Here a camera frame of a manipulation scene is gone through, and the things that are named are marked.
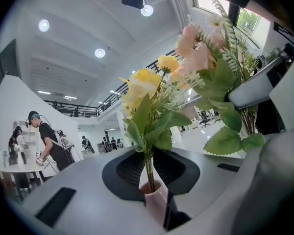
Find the ceiling light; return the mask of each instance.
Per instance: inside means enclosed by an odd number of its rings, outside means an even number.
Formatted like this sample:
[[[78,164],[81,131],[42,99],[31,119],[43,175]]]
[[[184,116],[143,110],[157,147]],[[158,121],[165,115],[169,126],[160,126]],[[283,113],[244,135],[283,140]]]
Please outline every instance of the ceiling light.
[[[47,30],[49,30],[49,22],[46,19],[42,19],[39,24],[38,24],[39,30],[42,32],[46,32]]]
[[[70,98],[70,99],[77,99],[77,97],[74,96],[64,96],[65,98]]]
[[[96,49],[95,50],[95,56],[98,58],[104,57],[106,54],[106,52],[104,51],[104,49]]]
[[[38,93],[50,95],[50,92],[42,92],[42,91],[38,91]]]
[[[141,9],[141,13],[143,16],[149,17],[153,14],[153,8],[147,4]]]
[[[110,91],[111,93],[114,93],[114,94],[117,94],[117,95],[120,95],[120,93],[118,92],[115,92],[115,91]]]

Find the tree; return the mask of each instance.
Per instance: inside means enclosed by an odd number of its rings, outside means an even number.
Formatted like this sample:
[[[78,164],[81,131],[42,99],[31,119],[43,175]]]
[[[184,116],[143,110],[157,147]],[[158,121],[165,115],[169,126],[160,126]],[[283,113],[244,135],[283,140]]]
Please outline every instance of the tree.
[[[251,34],[258,22],[259,16],[253,12],[248,12],[246,9],[241,10],[238,27],[244,29]]]

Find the floor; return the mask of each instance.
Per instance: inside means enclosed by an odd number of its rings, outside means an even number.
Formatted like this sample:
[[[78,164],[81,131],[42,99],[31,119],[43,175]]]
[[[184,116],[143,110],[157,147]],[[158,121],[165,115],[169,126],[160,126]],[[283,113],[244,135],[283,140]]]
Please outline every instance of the floor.
[[[193,130],[190,129],[183,131],[181,133],[182,143],[175,142],[173,147],[213,155],[207,153],[203,148],[207,141],[224,126],[224,123],[222,121],[217,121],[215,123],[214,120],[211,120],[208,123],[210,125],[206,127],[203,127],[203,124],[201,124],[198,128]],[[244,152],[238,152],[231,155],[226,155],[225,157],[244,158],[245,154]]]

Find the office chair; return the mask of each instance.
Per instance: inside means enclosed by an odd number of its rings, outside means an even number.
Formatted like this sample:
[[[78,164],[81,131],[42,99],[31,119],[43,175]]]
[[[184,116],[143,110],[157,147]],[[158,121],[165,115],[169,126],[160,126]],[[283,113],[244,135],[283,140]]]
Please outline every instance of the office chair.
[[[207,125],[210,125],[209,123],[207,123],[208,118],[206,116],[206,112],[201,112],[200,115],[201,115],[202,121],[199,124],[203,123],[204,125],[202,127],[206,127]]]

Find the window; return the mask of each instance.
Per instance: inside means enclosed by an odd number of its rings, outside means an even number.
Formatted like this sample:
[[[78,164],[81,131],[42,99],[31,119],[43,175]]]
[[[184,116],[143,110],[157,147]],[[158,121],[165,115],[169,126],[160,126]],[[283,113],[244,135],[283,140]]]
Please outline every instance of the window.
[[[229,1],[219,0],[219,2],[224,7],[225,11],[228,12],[229,11],[229,4],[230,4]],[[212,4],[211,0],[194,0],[194,6],[206,9],[210,12],[213,12],[213,13],[220,15],[219,10],[217,10],[215,8],[215,6]]]
[[[237,27],[245,31],[248,35],[251,35],[256,28],[259,19],[260,16],[256,13],[241,8]]]

